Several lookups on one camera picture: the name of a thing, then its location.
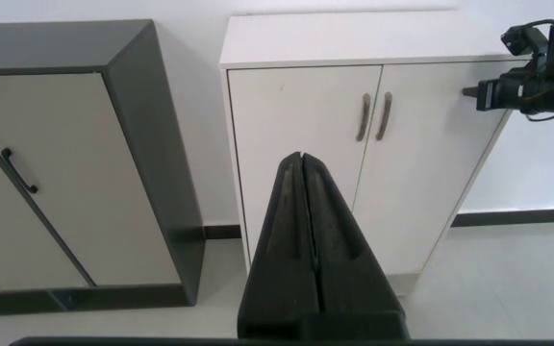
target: cabinet top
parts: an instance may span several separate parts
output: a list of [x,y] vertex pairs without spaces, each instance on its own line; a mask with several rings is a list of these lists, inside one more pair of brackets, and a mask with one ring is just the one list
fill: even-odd
[[499,39],[507,29],[459,11],[233,16],[220,66],[523,60]]
[[151,20],[0,24],[0,74],[96,72]]

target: floor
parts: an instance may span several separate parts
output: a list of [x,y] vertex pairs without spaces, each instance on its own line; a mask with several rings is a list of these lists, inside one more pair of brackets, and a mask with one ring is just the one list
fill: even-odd
[[[238,239],[208,242],[194,308],[0,317],[0,345],[26,335],[237,337]],[[413,338],[554,339],[554,224],[450,230],[402,300]]]

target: black camera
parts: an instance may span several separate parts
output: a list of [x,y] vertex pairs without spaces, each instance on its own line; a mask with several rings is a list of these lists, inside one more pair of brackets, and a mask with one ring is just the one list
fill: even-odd
[[[542,24],[551,24],[548,39],[536,28]],[[463,95],[477,98],[478,111],[510,109],[528,115],[554,112],[554,20],[514,26],[501,40],[512,55],[531,54],[532,60],[524,67],[501,74],[498,79],[464,88]]]

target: white wall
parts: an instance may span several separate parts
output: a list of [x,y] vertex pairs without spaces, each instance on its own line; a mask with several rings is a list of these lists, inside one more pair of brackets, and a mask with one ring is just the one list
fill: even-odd
[[[0,0],[0,22],[154,19],[204,221],[236,224],[239,221],[217,66],[227,18],[252,13],[446,8],[475,12],[485,17],[490,29],[497,32],[511,24],[554,17],[554,1],[542,0]],[[537,131],[532,130],[529,136],[537,137]],[[554,138],[554,132],[547,137]],[[511,138],[506,141],[505,150],[514,150],[514,142],[520,143]],[[493,171],[508,169],[502,164],[495,164]],[[488,185],[511,185],[487,181]],[[485,208],[478,207],[483,204],[477,201],[501,205],[492,200],[493,196],[486,196],[492,190],[475,187],[466,202],[467,208]]]
[[554,120],[514,112],[461,212],[540,209],[554,209]]

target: cabinet frame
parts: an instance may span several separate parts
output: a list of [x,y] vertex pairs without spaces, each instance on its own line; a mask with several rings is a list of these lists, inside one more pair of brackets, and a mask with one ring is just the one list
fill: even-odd
[[[78,310],[195,305],[205,237],[155,23],[142,19],[0,24],[0,76],[77,73],[101,75],[180,283],[41,290],[31,296],[35,304],[28,307],[11,305],[10,297],[31,292],[0,292],[0,314],[48,311],[53,306]],[[150,116],[141,105],[152,106]],[[47,215],[2,163],[0,157],[0,167],[61,241]],[[74,258],[69,249],[67,253]]]

